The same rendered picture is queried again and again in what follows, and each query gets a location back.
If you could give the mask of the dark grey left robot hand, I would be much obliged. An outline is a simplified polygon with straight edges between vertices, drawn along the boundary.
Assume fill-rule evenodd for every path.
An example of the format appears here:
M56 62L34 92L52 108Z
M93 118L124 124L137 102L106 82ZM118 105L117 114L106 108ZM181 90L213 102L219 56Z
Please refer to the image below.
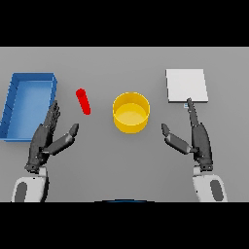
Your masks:
M37 127L29 147L28 160L25 170L38 173L39 168L45 165L50 156L55 156L70 147L79 131L79 125L73 124L69 131L57 140L53 139L57 121L60 116L59 106L55 100L42 124Z

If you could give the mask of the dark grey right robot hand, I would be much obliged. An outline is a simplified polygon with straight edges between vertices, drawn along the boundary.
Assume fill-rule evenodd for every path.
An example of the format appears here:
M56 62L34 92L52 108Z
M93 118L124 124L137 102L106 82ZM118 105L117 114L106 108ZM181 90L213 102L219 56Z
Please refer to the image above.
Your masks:
M188 112L192 130L192 144L189 145L185 140L173 134L166 124L161 125L161 132L165 143L183 155L193 154L201 171L213 170L213 159L210 139L203 123L197 118L196 107L193 101L188 98Z

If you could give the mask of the pale square measuring scale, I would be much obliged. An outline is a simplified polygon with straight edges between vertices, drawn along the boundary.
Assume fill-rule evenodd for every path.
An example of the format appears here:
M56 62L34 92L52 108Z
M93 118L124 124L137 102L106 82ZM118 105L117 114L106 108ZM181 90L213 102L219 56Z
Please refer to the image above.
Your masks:
M169 103L208 102L203 69L166 69L165 79Z

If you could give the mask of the red beaker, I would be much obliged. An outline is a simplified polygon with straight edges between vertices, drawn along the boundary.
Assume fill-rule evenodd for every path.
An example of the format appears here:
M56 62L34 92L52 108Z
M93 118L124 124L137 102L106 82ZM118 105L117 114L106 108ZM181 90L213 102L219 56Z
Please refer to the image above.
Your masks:
M77 89L76 90L76 96L78 98L78 101L80 103L80 106L82 108L82 112L85 115L89 115L91 112L90 106L89 106L89 100L87 93L84 89Z

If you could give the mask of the yellow bowl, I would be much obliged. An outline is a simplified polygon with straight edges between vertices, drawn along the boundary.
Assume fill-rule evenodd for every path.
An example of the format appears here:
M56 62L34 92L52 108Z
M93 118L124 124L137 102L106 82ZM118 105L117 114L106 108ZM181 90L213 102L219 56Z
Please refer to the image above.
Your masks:
M145 128L150 117L150 103L139 92L127 91L113 102L113 123L126 134L135 134Z

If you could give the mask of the blue tray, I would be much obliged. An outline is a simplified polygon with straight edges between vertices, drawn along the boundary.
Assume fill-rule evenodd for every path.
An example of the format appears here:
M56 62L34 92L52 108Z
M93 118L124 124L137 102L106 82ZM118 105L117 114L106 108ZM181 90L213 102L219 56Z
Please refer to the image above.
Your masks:
M30 142L56 95L52 72L13 73L0 120L0 140Z

